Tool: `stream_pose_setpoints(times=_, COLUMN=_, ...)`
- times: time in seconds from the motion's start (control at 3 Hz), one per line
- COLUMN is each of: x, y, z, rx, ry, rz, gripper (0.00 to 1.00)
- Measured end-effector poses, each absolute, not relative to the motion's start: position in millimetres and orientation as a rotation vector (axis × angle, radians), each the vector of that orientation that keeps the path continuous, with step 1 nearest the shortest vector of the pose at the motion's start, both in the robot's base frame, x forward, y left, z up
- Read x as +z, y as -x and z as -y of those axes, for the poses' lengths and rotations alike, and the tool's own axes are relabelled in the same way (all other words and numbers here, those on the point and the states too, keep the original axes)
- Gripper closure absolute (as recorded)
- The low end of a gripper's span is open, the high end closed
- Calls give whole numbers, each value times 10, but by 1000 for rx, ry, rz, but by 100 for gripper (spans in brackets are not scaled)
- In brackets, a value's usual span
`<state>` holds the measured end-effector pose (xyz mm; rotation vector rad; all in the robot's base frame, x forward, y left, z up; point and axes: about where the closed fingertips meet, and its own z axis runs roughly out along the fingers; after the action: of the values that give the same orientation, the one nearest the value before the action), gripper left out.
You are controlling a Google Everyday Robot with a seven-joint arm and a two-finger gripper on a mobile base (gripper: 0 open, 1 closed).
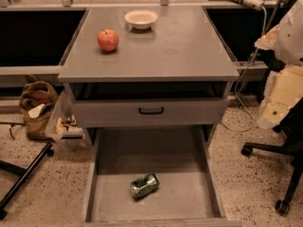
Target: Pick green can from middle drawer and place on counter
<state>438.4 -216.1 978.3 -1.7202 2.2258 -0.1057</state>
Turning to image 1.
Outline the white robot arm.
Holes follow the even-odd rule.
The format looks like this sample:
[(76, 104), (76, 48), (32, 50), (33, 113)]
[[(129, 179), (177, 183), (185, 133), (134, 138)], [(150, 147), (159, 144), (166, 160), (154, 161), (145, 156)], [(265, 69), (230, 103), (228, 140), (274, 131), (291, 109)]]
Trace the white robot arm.
[(279, 24), (259, 38), (255, 46), (273, 50), (276, 59), (285, 63), (280, 72), (267, 78), (259, 108), (258, 126), (271, 129), (303, 97), (303, 0), (297, 0)]

